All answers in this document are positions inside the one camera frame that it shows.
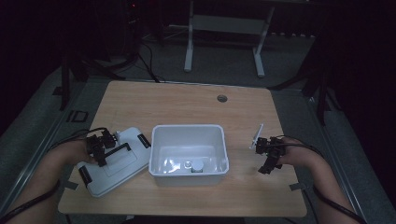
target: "table leg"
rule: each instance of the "table leg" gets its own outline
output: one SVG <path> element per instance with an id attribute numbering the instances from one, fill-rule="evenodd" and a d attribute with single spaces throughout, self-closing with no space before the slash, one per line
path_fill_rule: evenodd
<path id="1" fill-rule="evenodd" d="M 184 62 L 184 71 L 190 72 L 192 68 L 192 54 L 193 54 L 193 44 L 192 44 L 192 20 L 193 20 L 193 4 L 194 2 L 190 1 L 190 18 L 189 18 L 189 43 L 187 44 L 187 52 L 186 52 L 186 62 Z"/>
<path id="2" fill-rule="evenodd" d="M 259 45 L 256 48 L 253 48 L 254 62 L 256 64 L 257 76 L 259 76 L 259 77 L 264 77 L 264 75 L 265 75 L 264 69 L 262 66 L 262 56 L 260 55 L 260 53 L 262 52 L 262 45 L 264 44 L 265 37 L 267 36 L 268 28 L 270 26 L 271 19 L 274 15 L 274 10 L 275 10 L 274 7 L 270 8 L 267 18 L 265 20 L 265 23 L 262 27 L 262 33 L 260 36 Z"/>

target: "wire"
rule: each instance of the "wire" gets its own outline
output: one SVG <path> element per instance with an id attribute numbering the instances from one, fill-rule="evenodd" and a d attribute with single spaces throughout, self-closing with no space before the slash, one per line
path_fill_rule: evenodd
<path id="1" fill-rule="evenodd" d="M 289 135 L 278 135 L 278 136 L 276 136 L 276 138 L 279 138 L 279 137 L 292 138 L 294 140 L 297 140 L 297 141 L 301 142 L 301 144 L 295 144 L 295 145 L 294 144 L 286 144 L 286 145 L 278 144 L 278 145 L 271 145 L 271 146 L 275 146 L 275 147 L 281 147 L 281 146 L 285 146 L 285 147 L 287 147 L 287 146 L 291 146 L 291 147 L 305 147 L 305 148 L 308 148 L 308 149 L 318 153 L 322 158 L 324 158 L 323 154 L 317 148 L 315 148 L 314 146 L 310 146 L 310 145 L 306 144 L 305 142 L 303 142 L 302 140 L 300 140 L 298 138 L 295 138 L 295 137 L 292 137 L 292 136 L 289 136 Z"/>
<path id="2" fill-rule="evenodd" d="M 88 133 L 94 133 L 97 131 L 106 131 L 106 130 L 107 130 L 107 128 L 96 128 L 96 129 L 92 129 L 92 130 L 83 129 L 83 130 L 76 131 L 70 137 L 67 137 L 61 141 L 54 143 L 52 146 L 49 147 L 48 151 L 50 151 L 51 149 L 54 149 L 55 147 L 59 146 L 60 144 L 70 142 L 70 141 L 79 140 L 80 137 L 85 136 Z"/>
<path id="3" fill-rule="evenodd" d="M 288 218 L 288 217 L 284 217 L 283 219 L 287 220 L 289 223 L 297 224 L 297 222 L 291 220 L 291 219 Z"/>
<path id="4" fill-rule="evenodd" d="M 287 144 L 274 144 L 274 145 L 270 145 L 270 146 L 266 146 L 266 147 L 305 147 L 305 148 L 310 149 L 311 151 L 314 151 L 314 152 L 318 153 L 319 156 L 324 158 L 323 155 L 321 154 L 321 152 L 319 150 L 317 150 L 315 147 L 308 146 L 308 145 L 305 145 L 305 144 L 287 143 Z"/>
<path id="5" fill-rule="evenodd" d="M 342 206 L 342 205 L 340 205 L 338 203 L 335 203 L 332 200 L 326 198 L 323 194 L 320 193 L 320 191 L 317 189 L 317 187 L 315 187 L 315 185 L 314 185 L 314 192 L 315 192 L 315 194 L 318 196 L 318 198 L 321 201 L 323 201 L 324 203 L 328 204 L 329 206 L 331 206 L 335 210 L 343 213 L 344 215 L 347 215 L 348 217 L 353 218 L 354 220 L 358 221 L 359 223 L 367 224 L 367 222 L 363 218 L 359 217 L 354 212 L 352 212 L 349 209 L 345 208 L 344 206 Z"/>
<path id="6" fill-rule="evenodd" d="M 17 208 L 13 209 L 12 211 L 10 211 L 9 213 L 7 213 L 5 216 L 0 218 L 0 223 L 6 223 L 8 222 L 10 219 L 14 218 L 15 216 L 19 215 L 21 212 L 31 208 L 32 206 L 43 202 L 44 200 L 48 199 L 50 196 L 52 196 L 59 188 L 59 186 L 61 185 L 61 182 L 58 180 L 55 184 L 55 186 L 50 189 L 48 192 L 34 198 L 33 200 L 24 203 L 20 206 L 18 206 Z"/>

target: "small white object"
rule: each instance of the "small white object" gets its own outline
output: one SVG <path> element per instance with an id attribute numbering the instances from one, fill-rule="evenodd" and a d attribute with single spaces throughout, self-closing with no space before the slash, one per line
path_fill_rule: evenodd
<path id="1" fill-rule="evenodd" d="M 224 131 L 219 125 L 158 125 L 151 144 L 148 170 L 158 186 L 215 185 L 229 170 Z"/>
<path id="2" fill-rule="evenodd" d="M 257 139 L 259 139 L 260 134 L 262 134 L 262 128 L 264 127 L 264 124 L 260 124 L 259 130 L 256 132 L 256 134 L 253 136 L 253 141 L 251 143 L 251 146 L 249 147 L 250 149 L 253 149 L 256 146 Z"/>
<path id="3" fill-rule="evenodd" d="M 204 171 L 204 162 L 199 159 L 192 161 L 191 171 L 193 173 L 202 173 Z"/>

